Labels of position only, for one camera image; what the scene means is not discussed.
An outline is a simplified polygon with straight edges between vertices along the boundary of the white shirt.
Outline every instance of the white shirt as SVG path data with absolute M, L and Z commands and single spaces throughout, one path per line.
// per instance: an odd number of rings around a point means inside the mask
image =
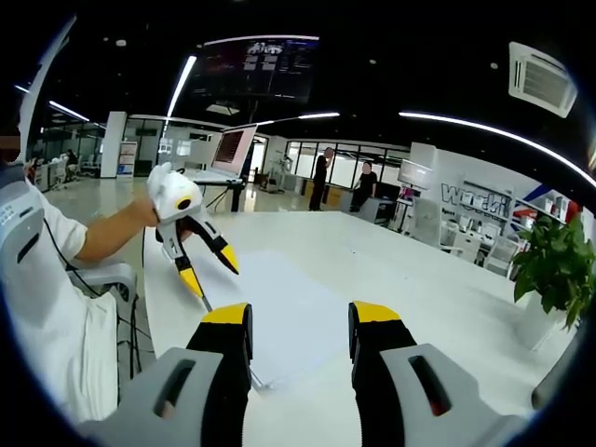
M 56 245 L 69 262 L 87 228 L 43 204 Z M 90 299 L 73 286 L 47 227 L 23 258 L 22 276 L 4 278 L 7 306 L 25 358 L 41 385 L 73 423 L 100 420 L 117 405 L 115 299 Z

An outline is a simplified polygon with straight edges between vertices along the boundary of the potted plant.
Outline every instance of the potted plant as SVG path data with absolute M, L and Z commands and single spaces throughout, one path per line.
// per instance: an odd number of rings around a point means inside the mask
M 514 300 L 517 303 L 529 295 L 530 302 L 516 333 L 528 348 L 538 349 L 557 322 L 565 320 L 570 330 L 588 310 L 596 255 L 584 238 L 579 216 L 568 225 L 542 216 L 532 231 L 522 231 L 520 237 L 529 242 L 529 248 L 513 259 L 519 267 Z

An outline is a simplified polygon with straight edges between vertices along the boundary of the office desk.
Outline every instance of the office desk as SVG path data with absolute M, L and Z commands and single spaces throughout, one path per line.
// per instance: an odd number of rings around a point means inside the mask
M 557 332 L 544 352 L 530 353 L 513 335 L 525 306 L 513 303 L 513 282 L 342 212 L 217 214 L 213 222 L 237 253 L 281 251 L 345 299 L 346 318 L 353 300 L 388 305 L 419 344 L 432 343 L 473 374 L 481 398 L 500 413 L 532 411 L 532 389 L 573 336 Z M 181 289 L 155 230 L 146 230 L 143 246 L 147 314 L 159 357 L 170 347 L 185 347 L 205 311 Z M 205 250 L 198 237 L 184 246 Z M 264 271 L 263 287 L 268 285 Z M 346 351 L 283 388 L 251 390 L 245 445 L 360 446 L 350 380 Z
M 240 193 L 245 183 L 242 179 L 227 177 L 218 172 L 200 169 L 185 169 L 184 175 L 200 186 L 225 186 L 226 191 L 232 190 L 232 212 L 238 211 Z

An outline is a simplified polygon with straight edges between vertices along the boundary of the white paper sheet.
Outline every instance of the white paper sheet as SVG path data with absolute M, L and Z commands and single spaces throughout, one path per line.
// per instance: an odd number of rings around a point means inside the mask
M 264 386 L 312 371 L 338 352 L 349 355 L 347 301 L 281 253 L 238 256 L 238 276 L 209 255 L 192 262 L 213 308 L 252 305 L 251 370 Z

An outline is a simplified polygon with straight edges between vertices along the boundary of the white sleeve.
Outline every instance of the white sleeve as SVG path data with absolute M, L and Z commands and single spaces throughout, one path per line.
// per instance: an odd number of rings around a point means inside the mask
M 51 205 L 44 195 L 36 187 L 31 188 L 37 192 L 44 207 L 44 219 L 51 231 L 51 237 L 54 237 L 58 250 L 67 261 L 71 261 L 85 245 L 87 237 L 87 227 L 82 223 L 69 219 L 61 213 L 56 207 Z

